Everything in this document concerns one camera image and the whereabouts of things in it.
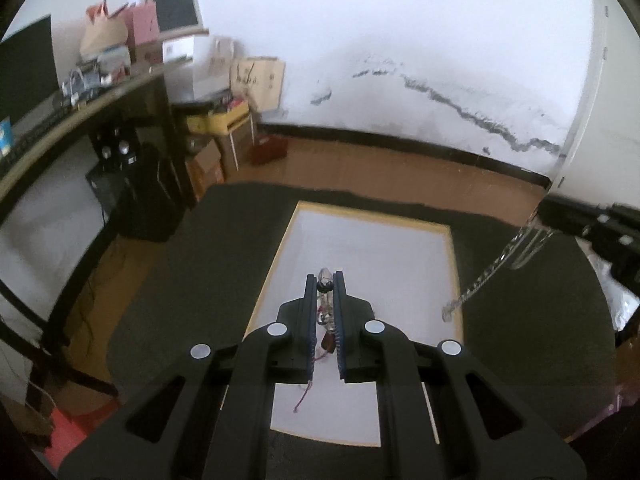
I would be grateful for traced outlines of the dark green table mat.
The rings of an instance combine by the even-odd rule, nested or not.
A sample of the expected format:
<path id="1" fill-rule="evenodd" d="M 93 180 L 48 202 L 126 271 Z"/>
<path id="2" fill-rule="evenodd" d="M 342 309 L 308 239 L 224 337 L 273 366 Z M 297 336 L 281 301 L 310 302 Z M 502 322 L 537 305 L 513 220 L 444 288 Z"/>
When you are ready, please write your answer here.
<path id="1" fill-rule="evenodd" d="M 446 226 L 454 244 L 454 265 L 463 285 L 471 283 L 499 245 L 516 228 L 480 214 L 394 204 L 356 195 L 308 191 L 269 184 L 234 184 L 215 188 L 168 240 L 163 255 L 127 309 L 107 352 L 112 375 L 130 396 L 125 408 L 137 408 L 140 394 L 161 389 L 179 372 L 188 344 L 204 339 L 213 349 L 241 340 L 260 286 L 298 202 L 344 206 L 360 212 L 391 214 Z M 524 401 L 554 431 L 568 434 L 613 397 L 614 336 L 606 302 L 596 276 L 574 240 L 551 242 L 528 271 L 499 271 L 497 284 L 469 305 L 463 315 L 464 338 L 472 356 L 497 375 L 509 392 Z M 408 263 L 400 278 L 367 278 L 365 291 L 410 292 L 423 310 L 428 282 L 418 279 L 419 264 L 434 260 L 434 250 L 418 249 L 418 262 Z M 433 263 L 426 272 L 435 289 Z M 392 299 L 392 310 L 408 308 L 409 299 Z M 213 397 L 201 403 L 186 450 L 179 448 L 181 429 L 165 430 L 168 451 L 125 429 L 114 430 L 100 444 L 100 471 L 79 478 L 201 479 L 204 438 L 213 431 Z M 383 451 L 374 448 L 312 443 L 268 432 L 266 479 L 399 479 L 386 476 Z"/>

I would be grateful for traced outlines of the pink box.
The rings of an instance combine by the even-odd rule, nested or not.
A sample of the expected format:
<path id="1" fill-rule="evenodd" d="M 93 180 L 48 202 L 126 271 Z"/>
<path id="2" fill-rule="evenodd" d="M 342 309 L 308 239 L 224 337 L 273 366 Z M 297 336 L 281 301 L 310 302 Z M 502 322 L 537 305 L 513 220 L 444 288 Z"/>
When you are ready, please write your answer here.
<path id="1" fill-rule="evenodd" d="M 122 11 L 122 19 L 127 26 L 127 46 L 130 48 L 150 44 L 160 36 L 154 1 L 128 6 Z"/>

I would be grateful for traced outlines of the yellow cardboard box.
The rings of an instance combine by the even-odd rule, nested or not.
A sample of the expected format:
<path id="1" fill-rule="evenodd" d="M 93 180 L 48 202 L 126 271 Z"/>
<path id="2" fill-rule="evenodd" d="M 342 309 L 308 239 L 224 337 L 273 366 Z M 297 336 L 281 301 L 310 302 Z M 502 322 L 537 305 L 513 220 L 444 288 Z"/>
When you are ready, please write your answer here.
<path id="1" fill-rule="evenodd" d="M 207 112 L 186 118 L 186 126 L 194 134 L 222 134 L 226 136 L 250 121 L 250 106 L 244 100 L 229 103 L 225 112 Z"/>

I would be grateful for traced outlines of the brown open carton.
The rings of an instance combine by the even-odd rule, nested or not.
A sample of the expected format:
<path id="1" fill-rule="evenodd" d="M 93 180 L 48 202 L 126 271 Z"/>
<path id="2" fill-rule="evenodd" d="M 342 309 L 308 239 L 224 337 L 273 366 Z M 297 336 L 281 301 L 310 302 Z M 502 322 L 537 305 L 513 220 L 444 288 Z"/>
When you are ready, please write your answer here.
<path id="1" fill-rule="evenodd" d="M 201 151 L 186 161 L 194 196 L 199 202 L 214 185 L 224 183 L 224 167 L 221 154 L 214 140 L 210 140 Z"/>

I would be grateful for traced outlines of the yellow white storage box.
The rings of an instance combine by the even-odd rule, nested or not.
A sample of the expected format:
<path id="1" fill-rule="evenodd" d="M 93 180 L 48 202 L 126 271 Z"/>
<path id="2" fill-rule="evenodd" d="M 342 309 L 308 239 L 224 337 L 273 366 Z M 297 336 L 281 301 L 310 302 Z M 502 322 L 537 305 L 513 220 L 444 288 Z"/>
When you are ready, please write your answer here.
<path id="1" fill-rule="evenodd" d="M 462 315 L 442 319 L 459 295 L 449 226 L 334 205 L 294 208 L 256 301 L 247 330 L 273 322 L 281 304 L 303 296 L 306 277 L 340 271 L 346 290 L 370 302 L 374 315 L 421 344 L 462 340 Z M 319 354 L 311 385 L 278 385 L 271 428 L 319 442 L 380 444 L 372 382 L 345 384 L 336 357 Z"/>

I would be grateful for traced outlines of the orange red floor toy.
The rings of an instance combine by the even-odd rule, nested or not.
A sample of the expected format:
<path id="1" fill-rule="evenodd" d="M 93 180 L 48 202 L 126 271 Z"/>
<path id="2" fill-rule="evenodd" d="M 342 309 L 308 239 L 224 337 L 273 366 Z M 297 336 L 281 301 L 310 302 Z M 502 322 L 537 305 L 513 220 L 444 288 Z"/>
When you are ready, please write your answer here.
<path id="1" fill-rule="evenodd" d="M 43 452 L 49 465 L 58 470 L 64 458 L 121 407 L 119 400 L 114 400 L 93 412 L 77 416 L 56 408 L 52 412 L 51 445 Z"/>

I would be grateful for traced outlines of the beige bag on desk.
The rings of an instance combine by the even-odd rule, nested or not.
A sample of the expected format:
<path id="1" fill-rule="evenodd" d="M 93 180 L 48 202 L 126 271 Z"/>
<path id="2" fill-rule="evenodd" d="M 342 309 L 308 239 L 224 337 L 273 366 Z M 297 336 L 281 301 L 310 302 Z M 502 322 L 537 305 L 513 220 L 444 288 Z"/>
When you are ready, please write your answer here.
<path id="1" fill-rule="evenodd" d="M 84 36 L 79 47 L 80 58 L 84 62 L 93 60 L 107 49 L 126 44 L 128 28 L 122 18 L 122 12 L 108 12 L 106 0 L 89 6 L 86 15 Z"/>

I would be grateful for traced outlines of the black speaker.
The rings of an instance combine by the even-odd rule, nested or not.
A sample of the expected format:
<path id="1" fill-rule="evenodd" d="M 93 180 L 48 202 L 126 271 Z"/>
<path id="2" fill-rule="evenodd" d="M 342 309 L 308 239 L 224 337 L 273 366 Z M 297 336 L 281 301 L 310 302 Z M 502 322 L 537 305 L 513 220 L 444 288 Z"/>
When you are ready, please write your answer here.
<path id="1" fill-rule="evenodd" d="M 89 134 L 100 166 L 105 172 L 117 172 L 134 164 L 141 153 L 141 143 L 134 126 L 108 126 Z"/>

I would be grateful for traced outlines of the white paper gift bag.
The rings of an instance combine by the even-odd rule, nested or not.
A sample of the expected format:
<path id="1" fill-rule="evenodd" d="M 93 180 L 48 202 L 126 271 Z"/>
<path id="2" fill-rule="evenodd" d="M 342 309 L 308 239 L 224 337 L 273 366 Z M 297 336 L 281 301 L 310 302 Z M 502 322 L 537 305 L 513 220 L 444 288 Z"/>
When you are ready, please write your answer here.
<path id="1" fill-rule="evenodd" d="M 230 89 L 230 70 L 235 42 L 224 36 L 192 36 L 166 41 L 163 61 L 192 58 L 165 77 L 171 103 L 201 101 L 219 91 Z"/>

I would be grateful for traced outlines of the black desk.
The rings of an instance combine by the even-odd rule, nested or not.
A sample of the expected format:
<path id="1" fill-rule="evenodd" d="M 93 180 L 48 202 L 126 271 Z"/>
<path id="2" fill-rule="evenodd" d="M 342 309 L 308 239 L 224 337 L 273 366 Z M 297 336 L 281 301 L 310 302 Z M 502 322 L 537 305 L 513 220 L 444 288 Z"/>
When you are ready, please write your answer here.
<path id="1" fill-rule="evenodd" d="M 129 167 L 167 160 L 183 206 L 193 206 L 186 149 L 165 81 L 190 62 L 183 56 L 152 65 L 65 113 L 41 103 L 16 125 L 18 142 L 1 163 L 1 392 L 7 398 L 25 401 L 35 387 L 33 367 L 112 391 L 62 356 L 72 289 L 91 269 L 96 244 L 117 233 L 86 179 L 92 168 L 101 168 L 89 134 L 134 126 L 141 153 Z"/>

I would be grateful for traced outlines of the red object on floor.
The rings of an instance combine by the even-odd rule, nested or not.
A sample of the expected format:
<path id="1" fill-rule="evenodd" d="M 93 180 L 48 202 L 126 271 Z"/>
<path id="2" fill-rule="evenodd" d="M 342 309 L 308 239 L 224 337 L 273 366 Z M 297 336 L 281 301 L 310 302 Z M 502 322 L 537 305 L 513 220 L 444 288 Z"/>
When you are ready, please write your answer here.
<path id="1" fill-rule="evenodd" d="M 250 163 L 264 166 L 288 156 L 288 139 L 283 136 L 261 136 L 250 149 Z"/>

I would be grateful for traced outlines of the blue paper cup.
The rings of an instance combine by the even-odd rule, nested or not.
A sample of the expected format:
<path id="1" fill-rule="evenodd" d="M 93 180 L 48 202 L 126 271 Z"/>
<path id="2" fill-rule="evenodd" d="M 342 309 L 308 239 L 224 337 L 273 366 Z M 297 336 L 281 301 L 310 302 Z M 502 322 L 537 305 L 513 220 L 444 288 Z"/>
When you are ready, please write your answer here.
<path id="1" fill-rule="evenodd" d="M 0 122 L 0 154 L 1 157 L 6 157 L 12 150 L 13 146 L 13 132 L 11 127 L 10 118 L 4 118 Z"/>

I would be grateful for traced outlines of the black subwoofer cabinet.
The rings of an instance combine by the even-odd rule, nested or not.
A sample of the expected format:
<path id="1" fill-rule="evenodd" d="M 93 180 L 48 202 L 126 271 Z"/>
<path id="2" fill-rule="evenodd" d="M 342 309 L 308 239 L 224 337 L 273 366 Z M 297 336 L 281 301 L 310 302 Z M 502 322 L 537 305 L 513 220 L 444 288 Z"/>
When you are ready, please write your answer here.
<path id="1" fill-rule="evenodd" d="M 120 236 L 163 243 L 178 229 L 184 206 L 167 160 L 142 162 L 121 172 L 95 166 L 86 179 Z"/>

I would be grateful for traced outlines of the brown kraft paper bag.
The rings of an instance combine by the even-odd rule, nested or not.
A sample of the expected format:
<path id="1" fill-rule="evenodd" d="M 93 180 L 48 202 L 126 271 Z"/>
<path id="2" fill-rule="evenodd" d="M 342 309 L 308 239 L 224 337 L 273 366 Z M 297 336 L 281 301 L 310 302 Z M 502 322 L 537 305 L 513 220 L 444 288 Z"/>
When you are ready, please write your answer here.
<path id="1" fill-rule="evenodd" d="M 230 70 L 230 87 L 257 113 L 280 106 L 285 62 L 278 58 L 237 58 Z"/>

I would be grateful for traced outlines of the black flat monitor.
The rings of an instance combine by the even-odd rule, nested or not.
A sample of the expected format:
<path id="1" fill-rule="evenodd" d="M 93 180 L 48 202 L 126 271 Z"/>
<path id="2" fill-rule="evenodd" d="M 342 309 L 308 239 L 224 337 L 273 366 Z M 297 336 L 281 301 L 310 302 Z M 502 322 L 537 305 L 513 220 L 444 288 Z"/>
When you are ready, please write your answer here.
<path id="1" fill-rule="evenodd" d="M 17 124 L 58 88 L 51 17 L 24 27 L 1 43 L 1 119 Z"/>

